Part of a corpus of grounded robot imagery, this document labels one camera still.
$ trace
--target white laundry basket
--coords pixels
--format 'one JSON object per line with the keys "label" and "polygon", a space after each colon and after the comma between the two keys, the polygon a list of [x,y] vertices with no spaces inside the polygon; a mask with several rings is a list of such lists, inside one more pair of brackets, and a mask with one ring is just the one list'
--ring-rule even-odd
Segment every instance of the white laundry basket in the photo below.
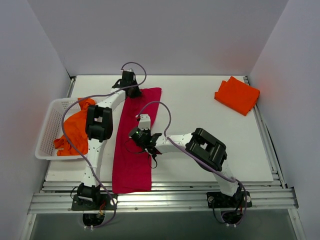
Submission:
{"label": "white laundry basket", "polygon": [[[96,103],[102,101],[105,97],[94,97]],[[60,98],[52,101],[46,113],[38,143],[35,148],[35,157],[43,160],[74,160],[81,159],[80,155],[75,156],[57,156],[58,149],[55,149],[54,140],[63,135],[61,127],[61,118],[65,110],[77,101],[77,98]],[[66,114],[65,119],[79,112],[79,104],[74,105]]]}

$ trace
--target white table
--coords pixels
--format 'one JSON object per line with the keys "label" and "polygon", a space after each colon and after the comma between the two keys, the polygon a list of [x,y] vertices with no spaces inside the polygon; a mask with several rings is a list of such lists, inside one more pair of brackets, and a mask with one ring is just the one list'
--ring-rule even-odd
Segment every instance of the white table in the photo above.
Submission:
{"label": "white table", "polygon": [[[243,116],[214,100],[222,80],[230,76],[156,76],[147,77],[144,88],[162,88],[161,101],[172,113],[170,135],[193,132],[203,128],[226,145],[228,163],[234,174],[244,182],[272,182],[273,177],[263,142],[251,111]],[[75,81],[71,97],[106,94],[120,78],[119,75],[80,75]],[[113,112],[113,135],[108,141],[101,166],[103,182],[112,179],[113,157],[118,124],[123,108],[121,103]],[[168,113],[160,106],[152,133],[163,133],[168,124]],[[152,170],[153,182],[213,182],[210,172],[183,153],[167,153],[157,157],[158,167]],[[80,182],[85,161],[51,161],[46,180],[50,182]]]}

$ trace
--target crumpled orange cloth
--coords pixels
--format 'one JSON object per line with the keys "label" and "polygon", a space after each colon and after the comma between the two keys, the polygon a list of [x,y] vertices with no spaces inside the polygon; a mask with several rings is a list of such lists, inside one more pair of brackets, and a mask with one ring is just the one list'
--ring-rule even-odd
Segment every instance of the crumpled orange cloth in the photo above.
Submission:
{"label": "crumpled orange cloth", "polygon": [[[86,134],[87,109],[89,105],[95,104],[96,102],[91,98],[80,101],[79,105],[81,110],[64,121],[66,135],[75,147],[83,154],[88,153],[88,136]],[[70,146],[64,135],[55,139],[53,144],[56,149],[59,149],[56,153],[58,156],[79,155],[79,153]]]}
{"label": "crumpled orange cloth", "polygon": [[258,89],[231,76],[228,81],[222,81],[214,99],[246,116],[257,103],[259,94]]}

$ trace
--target gray floor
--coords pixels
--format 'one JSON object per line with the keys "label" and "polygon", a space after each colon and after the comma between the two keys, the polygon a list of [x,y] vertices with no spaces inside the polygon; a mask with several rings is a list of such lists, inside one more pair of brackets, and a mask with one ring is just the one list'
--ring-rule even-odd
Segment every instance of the gray floor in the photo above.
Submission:
{"label": "gray floor", "polygon": [[237,228],[217,223],[212,212],[118,213],[107,226],[84,230],[81,214],[37,215],[32,240],[295,240],[287,210],[247,212]]}

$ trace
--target black mounting plate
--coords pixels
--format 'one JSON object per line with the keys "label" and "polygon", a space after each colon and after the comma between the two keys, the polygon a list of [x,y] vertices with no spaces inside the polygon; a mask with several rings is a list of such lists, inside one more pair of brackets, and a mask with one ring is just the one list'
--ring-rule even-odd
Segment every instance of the black mounting plate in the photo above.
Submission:
{"label": "black mounting plate", "polygon": [[[114,194],[114,193],[110,193],[110,194],[114,199],[118,200],[117,194]],[[117,205],[116,206],[111,205],[111,198],[108,196],[108,194],[101,194],[101,203],[103,203],[103,201],[105,201],[106,204],[102,210],[114,210],[115,208],[117,209]],[[72,211],[100,210],[100,205],[101,204],[95,204],[94,202],[89,200],[79,199],[77,195],[74,195],[71,210]]]}
{"label": "black mounting plate", "polygon": [[[247,191],[246,194],[250,199],[249,202],[247,201],[246,207],[251,208],[252,201],[251,201],[250,193]],[[236,207],[238,207],[240,199],[242,199],[240,206],[241,207],[245,206],[245,192],[243,191],[237,191],[233,196],[228,196],[218,191],[207,192],[206,199],[207,199],[208,207],[210,209],[212,209],[212,207],[215,209],[227,209],[227,208],[235,209]]]}

